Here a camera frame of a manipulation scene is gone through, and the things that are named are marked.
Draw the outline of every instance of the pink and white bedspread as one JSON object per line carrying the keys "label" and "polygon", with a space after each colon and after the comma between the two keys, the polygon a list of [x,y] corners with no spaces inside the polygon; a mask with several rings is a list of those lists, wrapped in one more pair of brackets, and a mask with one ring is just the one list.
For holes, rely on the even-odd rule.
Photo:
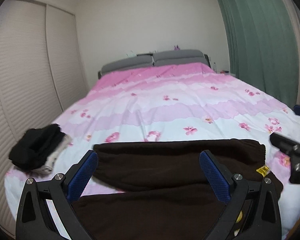
{"label": "pink and white bedspread", "polygon": [[[230,75],[216,74],[202,63],[109,73],[55,122],[73,142],[59,156],[53,175],[66,173],[94,144],[257,140],[266,146],[266,164],[284,184],[279,201],[283,235],[300,216],[300,185],[288,182],[289,158],[269,143],[272,132],[300,142],[300,117],[266,93]],[[26,179],[47,180],[53,175],[40,178],[14,168],[7,173],[6,195],[14,217]],[[91,178],[83,195],[117,192]],[[54,207],[50,209],[55,217]]]}

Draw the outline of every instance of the silver bolt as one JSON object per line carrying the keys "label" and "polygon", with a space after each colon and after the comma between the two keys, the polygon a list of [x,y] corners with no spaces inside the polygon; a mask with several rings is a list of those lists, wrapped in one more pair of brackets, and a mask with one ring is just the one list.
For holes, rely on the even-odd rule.
{"label": "silver bolt", "polygon": [[29,179],[27,179],[27,184],[32,184],[33,183],[33,179],[32,178],[29,178]]}
{"label": "silver bolt", "polygon": [[265,178],[265,183],[266,183],[266,184],[270,184],[270,183],[271,183],[271,179]]}
{"label": "silver bolt", "polygon": [[58,173],[56,176],[54,176],[54,178],[56,180],[61,180],[63,178],[63,174],[62,173]]}
{"label": "silver bolt", "polygon": [[235,175],[234,175],[234,178],[235,178],[236,180],[242,180],[242,175],[241,175],[241,174],[235,174]]}

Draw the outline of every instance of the blue gripper pad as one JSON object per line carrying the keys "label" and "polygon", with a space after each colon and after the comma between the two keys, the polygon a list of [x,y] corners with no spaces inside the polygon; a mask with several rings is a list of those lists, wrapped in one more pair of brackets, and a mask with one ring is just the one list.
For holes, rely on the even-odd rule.
{"label": "blue gripper pad", "polygon": [[78,169],[77,172],[68,182],[66,197],[69,202],[77,201],[80,198],[82,192],[88,184],[89,179],[98,166],[98,155],[94,151],[89,150],[81,159],[81,161],[75,165],[79,167],[76,167]]}
{"label": "blue gripper pad", "polygon": [[205,151],[200,153],[199,163],[217,199],[227,204],[231,199],[229,184]]}

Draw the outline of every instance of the wardrobe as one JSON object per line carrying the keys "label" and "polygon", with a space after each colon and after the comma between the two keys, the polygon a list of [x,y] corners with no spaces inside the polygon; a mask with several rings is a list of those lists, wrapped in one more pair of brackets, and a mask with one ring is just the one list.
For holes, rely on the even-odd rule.
{"label": "wardrobe", "polygon": [[0,225],[15,221],[4,193],[11,147],[85,97],[73,14],[33,0],[0,7]]}

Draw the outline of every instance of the headboard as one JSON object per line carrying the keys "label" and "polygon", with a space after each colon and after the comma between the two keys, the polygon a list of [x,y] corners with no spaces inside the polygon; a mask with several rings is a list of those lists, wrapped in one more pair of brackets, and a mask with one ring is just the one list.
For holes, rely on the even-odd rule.
{"label": "headboard", "polygon": [[178,65],[201,62],[211,67],[209,57],[197,49],[163,51],[153,54],[154,66]]}
{"label": "headboard", "polygon": [[181,49],[163,51],[159,53],[142,54],[136,57],[125,58],[106,64],[98,72],[98,78],[112,71],[127,70],[131,68],[164,66],[164,65],[179,65],[194,62],[202,62],[209,67],[210,61],[207,54],[203,54],[197,49]]}

